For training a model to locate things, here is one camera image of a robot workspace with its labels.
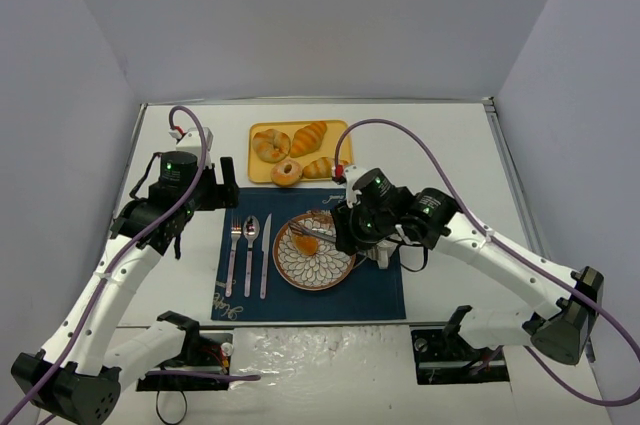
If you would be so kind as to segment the small oval bun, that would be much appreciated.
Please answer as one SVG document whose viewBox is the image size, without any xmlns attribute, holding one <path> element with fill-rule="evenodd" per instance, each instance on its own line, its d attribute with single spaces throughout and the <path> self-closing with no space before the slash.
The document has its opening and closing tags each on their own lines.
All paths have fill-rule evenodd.
<svg viewBox="0 0 640 425">
<path fill-rule="evenodd" d="M 313 256 L 319 248 L 318 240 L 309 235 L 294 235 L 292 241 L 296 249 L 304 256 Z"/>
</svg>

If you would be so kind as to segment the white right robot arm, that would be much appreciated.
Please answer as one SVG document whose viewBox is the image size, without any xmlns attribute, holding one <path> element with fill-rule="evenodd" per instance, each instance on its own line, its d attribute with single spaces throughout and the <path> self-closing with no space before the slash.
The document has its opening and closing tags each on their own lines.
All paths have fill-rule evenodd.
<svg viewBox="0 0 640 425">
<path fill-rule="evenodd" d="M 339 251 L 370 255 L 385 267 L 397 247 L 419 247 L 471 266 L 523 303 L 510 311 L 462 305 L 445 333 L 476 350 L 531 346 L 555 362 L 579 362 L 598 317 L 600 272 L 549 261 L 465 215 L 446 193 L 425 188 L 414 194 L 378 168 L 351 165 L 337 180 L 346 191 L 331 211 Z"/>
</svg>

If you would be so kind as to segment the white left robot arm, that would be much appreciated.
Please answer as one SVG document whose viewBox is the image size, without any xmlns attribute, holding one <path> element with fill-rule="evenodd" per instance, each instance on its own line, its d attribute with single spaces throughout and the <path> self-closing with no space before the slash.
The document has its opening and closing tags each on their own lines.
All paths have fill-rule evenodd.
<svg viewBox="0 0 640 425">
<path fill-rule="evenodd" d="M 171 360 L 183 362 L 203 339 L 197 321 L 161 314 L 145 332 L 108 348 L 138 288 L 198 211 L 237 206 L 232 158 L 220 160 L 216 181 L 208 159 L 185 151 L 165 153 L 160 175 L 145 198 L 129 202 L 116 218 L 103 256 L 55 333 L 36 353 L 21 353 L 11 375 L 34 406 L 74 424 L 102 424 L 120 393 Z"/>
</svg>

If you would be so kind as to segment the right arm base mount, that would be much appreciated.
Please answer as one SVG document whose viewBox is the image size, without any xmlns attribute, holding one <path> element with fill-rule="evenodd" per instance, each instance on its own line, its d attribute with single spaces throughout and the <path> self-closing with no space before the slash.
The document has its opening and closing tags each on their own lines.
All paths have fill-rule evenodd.
<svg viewBox="0 0 640 425">
<path fill-rule="evenodd" d="M 493 353 L 493 349 L 473 349 L 459 337 L 446 339 L 438 327 L 411 330 L 411 342 L 418 385 L 461 385 L 509 382 L 503 352 L 472 374 Z"/>
</svg>

